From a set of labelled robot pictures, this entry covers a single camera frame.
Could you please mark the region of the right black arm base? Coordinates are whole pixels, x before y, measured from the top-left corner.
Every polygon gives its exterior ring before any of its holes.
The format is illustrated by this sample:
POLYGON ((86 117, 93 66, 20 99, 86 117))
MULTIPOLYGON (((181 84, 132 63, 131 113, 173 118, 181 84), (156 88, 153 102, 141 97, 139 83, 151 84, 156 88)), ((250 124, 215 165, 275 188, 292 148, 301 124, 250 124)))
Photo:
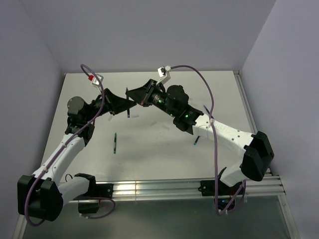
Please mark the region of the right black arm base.
MULTIPOLYGON (((223 211, 225 209, 233 210, 236 206, 236 197, 243 196, 246 186, 242 186, 243 183, 239 182, 232 187, 228 187, 226 184, 218 180, 218 200, 214 199, 214 203, 217 203, 218 209, 223 211)), ((198 191, 203 197, 215 196, 215 181, 214 180, 202 180, 198 191)))

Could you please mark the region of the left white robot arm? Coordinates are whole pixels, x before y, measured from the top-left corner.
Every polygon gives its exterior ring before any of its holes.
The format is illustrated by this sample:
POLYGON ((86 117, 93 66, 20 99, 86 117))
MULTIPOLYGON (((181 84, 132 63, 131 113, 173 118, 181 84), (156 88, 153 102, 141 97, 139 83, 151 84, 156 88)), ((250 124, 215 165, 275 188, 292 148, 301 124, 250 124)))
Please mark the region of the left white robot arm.
POLYGON ((103 114, 117 115, 136 103, 104 89, 91 103, 79 96, 67 103, 67 129, 62 141, 50 157, 30 176, 23 175, 17 183, 18 212, 27 223, 37 227, 45 221, 54 221, 63 206, 74 199, 108 200, 112 196, 101 192, 93 175, 78 173, 66 182, 61 178, 93 136, 95 119, 103 114))

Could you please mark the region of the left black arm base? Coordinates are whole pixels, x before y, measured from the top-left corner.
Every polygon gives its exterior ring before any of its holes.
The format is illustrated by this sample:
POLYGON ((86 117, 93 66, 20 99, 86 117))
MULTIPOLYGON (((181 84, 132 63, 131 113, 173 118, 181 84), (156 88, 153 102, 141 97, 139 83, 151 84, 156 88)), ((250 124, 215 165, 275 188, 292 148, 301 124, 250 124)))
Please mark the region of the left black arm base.
POLYGON ((103 215, 103 217, 111 214, 116 206, 115 201, 112 199, 113 195, 113 184, 96 184, 93 191, 82 194, 75 198, 75 200, 85 201, 89 200, 90 202, 79 202, 78 203, 78 212, 82 215, 93 214, 93 218, 100 218, 101 216, 97 216, 97 212, 102 207, 102 201, 110 202, 111 208, 108 212, 103 215))

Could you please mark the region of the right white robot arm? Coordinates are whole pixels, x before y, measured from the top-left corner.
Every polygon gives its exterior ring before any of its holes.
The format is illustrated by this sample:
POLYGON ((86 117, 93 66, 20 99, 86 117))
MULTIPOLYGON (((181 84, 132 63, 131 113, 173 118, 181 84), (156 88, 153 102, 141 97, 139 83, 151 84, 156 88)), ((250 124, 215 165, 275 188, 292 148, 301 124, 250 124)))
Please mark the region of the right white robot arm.
POLYGON ((155 106, 173 117, 173 124, 181 131, 205 137, 219 143, 242 160, 227 167, 216 181, 216 190, 227 194, 235 184, 250 179, 262 181, 274 152, 267 135, 244 132, 225 125, 189 105, 189 96, 181 85, 172 85, 165 92, 163 86, 150 79, 144 86, 127 90, 126 95, 143 107, 155 106))

